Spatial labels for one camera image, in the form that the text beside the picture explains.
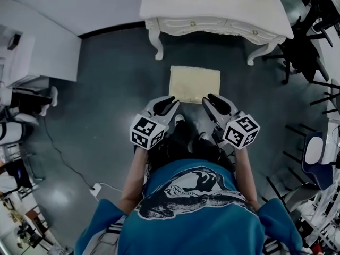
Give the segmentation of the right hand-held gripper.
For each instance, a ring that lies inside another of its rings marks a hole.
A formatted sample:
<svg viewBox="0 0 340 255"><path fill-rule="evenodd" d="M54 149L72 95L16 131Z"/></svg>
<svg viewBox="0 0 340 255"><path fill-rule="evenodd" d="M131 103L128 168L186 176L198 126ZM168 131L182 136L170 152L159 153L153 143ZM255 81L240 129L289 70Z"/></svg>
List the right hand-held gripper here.
<svg viewBox="0 0 340 255"><path fill-rule="evenodd" d="M254 142L260 125L250 114L245 114L228 99L213 93L203 97L202 106L216 124L212 138L219 147L230 144L242 149Z"/></svg>

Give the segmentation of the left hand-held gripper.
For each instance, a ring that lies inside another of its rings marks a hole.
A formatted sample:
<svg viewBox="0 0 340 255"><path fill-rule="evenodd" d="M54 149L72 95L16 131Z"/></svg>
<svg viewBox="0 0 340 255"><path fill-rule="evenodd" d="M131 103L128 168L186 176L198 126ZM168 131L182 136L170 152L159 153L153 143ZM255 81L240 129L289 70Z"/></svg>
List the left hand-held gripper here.
<svg viewBox="0 0 340 255"><path fill-rule="evenodd" d="M150 150L163 139L169 129L168 124L180 105L179 100L173 102L174 100L174 96L155 98L137 113L129 132L130 141L135 146ZM171 104L169 109L163 113L169 104Z"/></svg>

